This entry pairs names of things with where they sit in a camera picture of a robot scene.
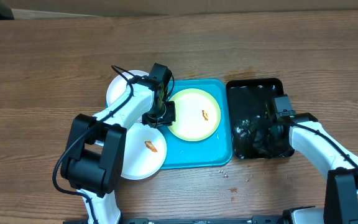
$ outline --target yellow plate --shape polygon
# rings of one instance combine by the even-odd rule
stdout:
[[[175,102],[176,122],[168,129],[176,137],[186,141],[200,141],[210,137],[218,128],[221,109],[215,98],[204,90],[182,90],[171,97],[170,101]]]

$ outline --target white plate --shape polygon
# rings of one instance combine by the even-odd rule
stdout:
[[[157,152],[146,147],[151,141]],[[134,124],[127,132],[121,177],[140,180],[156,173],[167,156],[167,142],[161,132],[150,126]]]
[[[129,71],[134,75],[149,75],[147,72],[139,71],[139,70],[131,70]],[[122,73],[126,78],[131,79],[132,75],[124,72]],[[107,89],[107,95],[106,95],[106,102],[107,105],[110,106],[114,101],[116,101],[126,90],[127,88],[127,82],[125,79],[123,79],[120,75],[117,75],[116,78],[114,78],[109,88]]]
[[[212,135],[221,121],[218,102],[204,90],[190,88],[179,91],[170,101],[175,102],[176,122],[168,129],[186,141],[200,141]],[[208,115],[206,121],[203,110]]]

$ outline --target wooden table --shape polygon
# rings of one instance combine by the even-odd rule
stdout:
[[[51,181],[71,122],[104,108],[110,65],[154,62],[177,79],[277,77],[297,112],[358,155],[358,11],[0,21],[0,223],[86,217]],[[125,217],[237,218],[323,206],[325,186],[296,153],[162,170],[116,195]]]

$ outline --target brown food piece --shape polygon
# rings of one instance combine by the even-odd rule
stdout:
[[[208,120],[208,114],[205,113],[205,110],[203,110],[203,117],[206,121]]]
[[[146,147],[149,148],[152,152],[157,152],[157,149],[153,146],[151,141],[146,141],[144,144],[146,144]]]

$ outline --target blue object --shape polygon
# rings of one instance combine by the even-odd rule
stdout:
[[[230,133],[229,109],[227,107],[226,87],[217,79],[178,80],[172,96],[182,90],[196,88],[211,94],[221,109],[221,121],[217,130],[201,141],[182,140],[164,126],[159,128],[167,142],[167,158],[161,169],[222,166],[233,156]]]

